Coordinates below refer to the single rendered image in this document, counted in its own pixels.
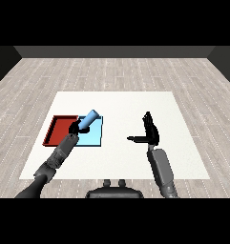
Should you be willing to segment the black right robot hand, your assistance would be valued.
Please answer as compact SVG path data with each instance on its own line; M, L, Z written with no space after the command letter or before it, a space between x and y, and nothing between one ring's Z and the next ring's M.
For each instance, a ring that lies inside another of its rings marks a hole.
M153 118L149 112L146 112L142 118L145 135L144 136L128 136L127 139L135 143L148 143L149 145L157 146L159 143L159 133L153 122Z

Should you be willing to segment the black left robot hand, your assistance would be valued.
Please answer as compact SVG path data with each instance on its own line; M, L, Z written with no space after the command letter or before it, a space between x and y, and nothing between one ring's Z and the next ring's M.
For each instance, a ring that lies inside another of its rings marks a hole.
M90 131L90 128L86 129L79 129L79 123L81 122L80 119L77 121L73 122L71 126L69 127L69 133L72 134L79 134L79 133L88 133Z

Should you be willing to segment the small blue can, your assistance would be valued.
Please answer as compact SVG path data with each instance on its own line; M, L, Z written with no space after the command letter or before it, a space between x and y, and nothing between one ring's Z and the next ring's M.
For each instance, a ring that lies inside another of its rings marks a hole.
M99 116L95 110L91 110L86 116L80 116L78 127L80 130L87 129Z

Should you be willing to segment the red shallow open box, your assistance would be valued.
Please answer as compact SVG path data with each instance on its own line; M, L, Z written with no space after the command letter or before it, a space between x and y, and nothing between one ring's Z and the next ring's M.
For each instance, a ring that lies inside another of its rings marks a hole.
M42 143L45 147L56 147L69 133L69 127L78 119L77 115L55 115Z

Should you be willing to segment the light blue shallow open box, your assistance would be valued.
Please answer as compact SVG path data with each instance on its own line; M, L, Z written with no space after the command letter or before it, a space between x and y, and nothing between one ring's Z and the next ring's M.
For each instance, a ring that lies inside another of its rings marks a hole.
M88 133L80 133L77 147L100 147L102 139L102 124L103 118L98 116L97 119L90 125Z

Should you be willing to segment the dark grey robot body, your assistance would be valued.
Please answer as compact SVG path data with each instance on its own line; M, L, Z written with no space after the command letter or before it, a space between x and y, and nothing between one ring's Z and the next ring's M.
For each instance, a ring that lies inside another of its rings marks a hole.
M141 191L128 188L124 179L118 180L118 186L112 187L111 180L105 179L103 186L86 193L86 198L143 198Z

